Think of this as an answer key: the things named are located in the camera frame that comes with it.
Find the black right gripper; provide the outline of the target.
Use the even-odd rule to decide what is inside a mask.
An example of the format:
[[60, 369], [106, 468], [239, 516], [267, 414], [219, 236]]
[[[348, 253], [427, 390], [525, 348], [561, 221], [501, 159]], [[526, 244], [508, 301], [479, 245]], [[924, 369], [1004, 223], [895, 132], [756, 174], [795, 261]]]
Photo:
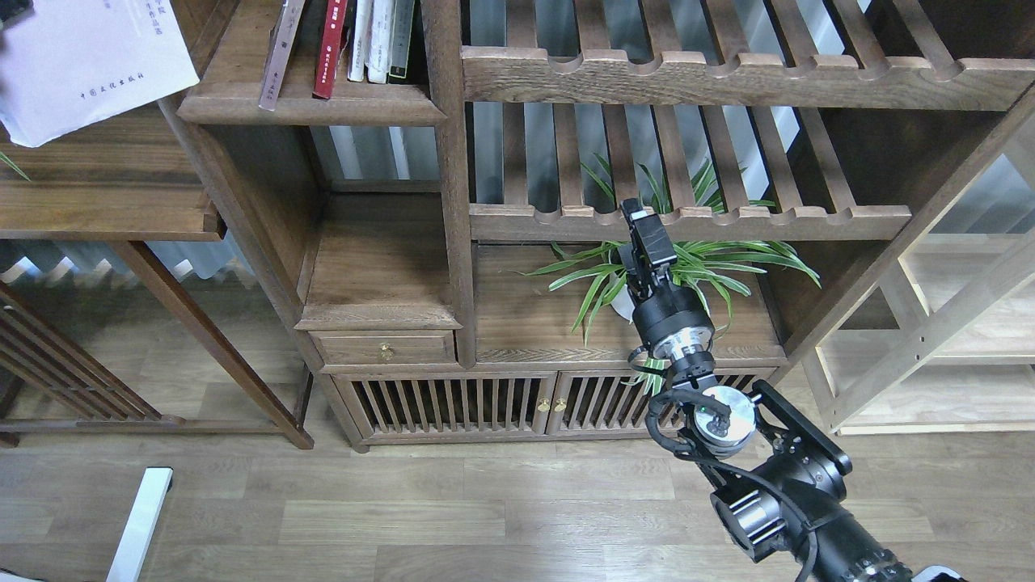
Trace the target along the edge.
[[654, 360], [712, 361], [715, 328], [698, 294], [675, 284], [678, 255], [661, 219], [633, 198], [621, 201], [621, 213], [631, 242], [619, 248], [619, 255], [643, 347]]

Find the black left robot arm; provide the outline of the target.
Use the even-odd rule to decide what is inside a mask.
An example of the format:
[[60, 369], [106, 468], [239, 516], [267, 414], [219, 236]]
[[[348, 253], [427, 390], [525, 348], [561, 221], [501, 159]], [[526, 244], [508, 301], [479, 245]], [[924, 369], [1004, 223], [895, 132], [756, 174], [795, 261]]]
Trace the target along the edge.
[[1, 28], [14, 16], [22, 14], [32, 6], [32, 0], [0, 0]]

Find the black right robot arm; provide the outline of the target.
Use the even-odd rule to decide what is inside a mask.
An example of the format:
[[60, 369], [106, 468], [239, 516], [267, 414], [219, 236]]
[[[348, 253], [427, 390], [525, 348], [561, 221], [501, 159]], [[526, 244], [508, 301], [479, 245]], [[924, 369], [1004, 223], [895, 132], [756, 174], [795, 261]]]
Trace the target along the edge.
[[647, 408], [651, 438], [694, 462], [733, 542], [761, 561], [787, 551], [798, 580], [958, 581], [944, 566], [913, 572], [842, 507], [850, 458], [764, 380], [750, 391], [714, 375], [714, 326], [691, 289], [677, 285], [677, 256], [661, 219], [626, 199], [631, 242], [619, 254], [642, 351], [670, 362]]

